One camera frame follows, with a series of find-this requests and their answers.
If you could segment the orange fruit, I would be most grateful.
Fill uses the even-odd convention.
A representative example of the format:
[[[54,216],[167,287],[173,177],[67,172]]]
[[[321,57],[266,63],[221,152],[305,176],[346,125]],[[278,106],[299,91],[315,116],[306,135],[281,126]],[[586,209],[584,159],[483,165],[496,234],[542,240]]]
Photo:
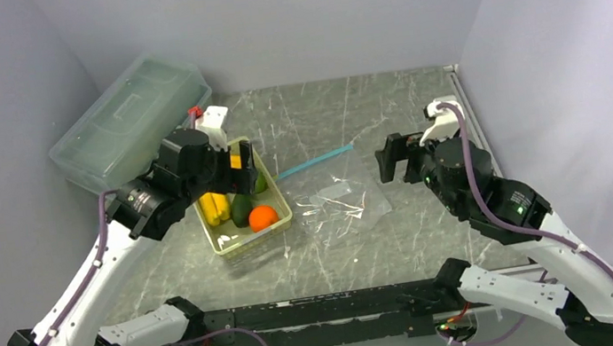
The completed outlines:
[[[248,216],[248,224],[253,232],[260,232],[271,227],[279,221],[276,209],[269,205],[261,205],[253,208]]]

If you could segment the pale green perforated basket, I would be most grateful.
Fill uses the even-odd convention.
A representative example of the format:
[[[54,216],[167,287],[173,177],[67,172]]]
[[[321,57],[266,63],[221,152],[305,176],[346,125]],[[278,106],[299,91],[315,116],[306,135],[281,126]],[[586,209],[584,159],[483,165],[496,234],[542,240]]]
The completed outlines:
[[[199,203],[196,202],[193,206],[199,216],[203,230],[207,239],[214,249],[214,252],[221,257],[233,259],[236,256],[244,254],[248,249],[259,246],[262,242],[271,238],[273,235],[285,231],[293,220],[293,211],[288,206],[287,200],[277,187],[274,178],[270,175],[269,170],[264,166],[262,158],[257,151],[253,151],[254,164],[257,171],[261,171],[266,175],[268,187],[263,193],[257,195],[250,194],[254,208],[261,205],[269,205],[276,209],[279,214],[279,221],[271,227],[260,232],[253,232],[250,227],[237,228],[232,219],[224,221],[218,226],[210,226],[205,222]],[[233,194],[230,193],[228,198],[230,203],[233,199]]]

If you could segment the clear zip top bag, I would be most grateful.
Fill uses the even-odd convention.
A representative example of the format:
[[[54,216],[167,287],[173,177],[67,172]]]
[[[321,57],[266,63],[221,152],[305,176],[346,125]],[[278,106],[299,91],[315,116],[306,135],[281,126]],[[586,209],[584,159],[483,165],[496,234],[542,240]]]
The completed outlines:
[[[368,232],[392,210],[352,144],[283,171],[275,182],[294,220],[326,243]]]

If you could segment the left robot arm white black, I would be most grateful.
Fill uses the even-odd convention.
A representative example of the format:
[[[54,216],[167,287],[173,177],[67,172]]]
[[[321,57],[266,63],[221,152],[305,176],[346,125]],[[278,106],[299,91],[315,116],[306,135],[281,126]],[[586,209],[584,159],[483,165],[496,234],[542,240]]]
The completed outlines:
[[[199,346],[204,313],[181,297],[116,326],[105,319],[139,260],[202,194],[254,191],[254,160],[248,140],[222,147],[187,128],[166,136],[145,173],[101,194],[98,237],[88,257],[43,320],[16,331],[8,346]]]

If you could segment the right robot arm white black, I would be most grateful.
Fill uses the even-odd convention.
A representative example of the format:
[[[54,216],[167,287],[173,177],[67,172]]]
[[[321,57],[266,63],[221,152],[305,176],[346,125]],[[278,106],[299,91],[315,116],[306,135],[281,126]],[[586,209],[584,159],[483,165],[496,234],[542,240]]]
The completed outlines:
[[[577,346],[613,346],[613,268],[571,232],[551,204],[523,182],[499,177],[488,151],[460,134],[421,143],[419,133],[391,134],[375,152],[381,181],[406,163],[405,183],[422,182],[445,210],[483,236],[551,273],[538,283],[448,258],[434,277],[436,299],[450,311],[486,303],[537,318]]]

